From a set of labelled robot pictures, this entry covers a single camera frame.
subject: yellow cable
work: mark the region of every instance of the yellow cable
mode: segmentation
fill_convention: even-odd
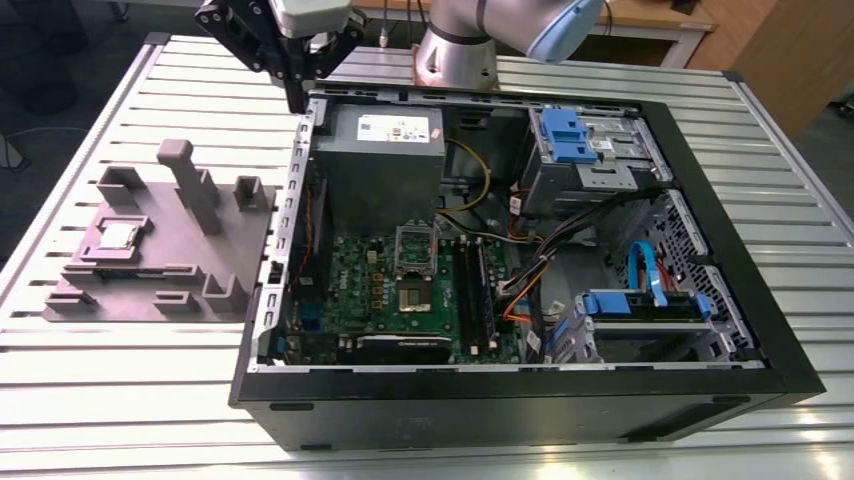
[[[543,269],[538,271],[538,273],[533,275],[533,278],[530,278],[530,281],[518,292],[518,295],[516,295],[516,298],[513,298],[512,302],[509,302],[509,305],[506,305],[506,308],[504,309],[504,313],[501,317],[506,318],[509,316],[509,312],[512,312],[512,307],[516,306],[516,303],[518,303],[518,300],[521,300],[521,297],[524,297],[524,294],[528,293],[528,290],[530,290],[530,287],[533,287],[533,284],[538,280],[538,277],[541,277],[543,273],[545,273],[545,268],[548,268],[548,265],[545,265]]]
[[[470,207],[477,205],[485,198],[486,194],[489,193],[489,182],[490,182],[489,167],[486,167],[485,162],[482,161],[482,158],[480,157],[480,155],[477,155],[477,152],[474,152],[470,149],[470,147],[465,145],[462,142],[460,142],[458,140],[453,140],[452,138],[445,138],[445,140],[452,144],[457,145],[462,150],[465,150],[468,152],[468,155],[470,155],[473,159],[477,161],[477,164],[482,169],[484,179],[482,179],[482,191],[480,192],[480,195],[477,195],[477,198],[474,198],[465,205],[460,205],[458,207],[440,208],[438,209],[440,213],[461,212],[462,210],[468,210]]]

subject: ram slot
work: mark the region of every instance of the ram slot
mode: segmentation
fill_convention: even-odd
[[[470,265],[470,284],[476,305],[474,331],[477,332],[477,346],[480,352],[489,349],[494,338],[494,319],[492,318],[492,289],[489,287],[489,269],[485,264],[485,253],[478,243],[468,246],[468,261]]]
[[[460,350],[465,354],[476,354],[470,348],[476,346],[476,309],[469,283],[468,242],[465,240],[460,240],[460,242],[453,245],[453,288],[456,290]]]

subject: power supply label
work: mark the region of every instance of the power supply label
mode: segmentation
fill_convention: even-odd
[[[429,143],[426,117],[361,115],[356,140],[365,142]]]

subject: black cable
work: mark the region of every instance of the black cable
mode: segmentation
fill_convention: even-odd
[[[461,197],[462,197],[462,204],[468,203],[468,198],[469,198],[468,192],[462,192]],[[477,220],[477,223],[482,227],[482,230],[485,230],[486,232],[492,231],[492,229],[489,228],[489,224],[485,223],[485,220],[482,219],[482,217],[477,213],[477,207],[476,206],[473,206],[468,210],[462,210],[462,211],[468,212],[470,214],[470,216],[474,217],[474,220]]]
[[[655,198],[660,195],[661,191],[660,187],[649,187],[635,192],[617,193],[564,220],[536,248],[530,265],[521,269],[518,273],[506,280],[504,290],[512,288],[521,280],[532,276],[545,267],[561,244],[569,241],[577,232],[592,225],[595,221],[593,217],[604,215],[625,202]]]
[[[453,228],[456,228],[462,233],[466,233],[469,235],[477,235],[477,236],[481,236],[481,237],[493,238],[494,240],[500,240],[501,242],[506,242],[506,243],[518,243],[518,244],[526,243],[524,240],[513,240],[512,238],[506,238],[506,237],[504,237],[501,235],[496,235],[494,233],[490,233],[490,232],[477,232],[476,230],[472,230],[465,225],[458,223],[458,221],[454,220],[453,217],[450,217],[446,213],[436,213],[436,215],[438,215],[441,218],[444,218],[446,220],[446,222],[450,224],[450,226]]]

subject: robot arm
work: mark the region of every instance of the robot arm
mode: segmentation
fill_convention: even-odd
[[[604,0],[433,0],[416,72],[426,85],[490,88],[498,40],[544,63],[565,60]]]
[[[364,37],[349,0],[208,0],[196,22],[253,72],[284,88],[288,109],[305,113],[312,80],[325,78]],[[310,51],[310,39],[329,34]]]
[[[416,73],[432,86],[484,89],[496,81],[501,41],[541,62],[564,60],[592,29],[604,0],[433,0]],[[284,87],[288,109],[304,113],[313,80],[325,78],[364,37],[350,0],[208,0],[201,28],[253,72]],[[320,33],[328,42],[310,51]]]

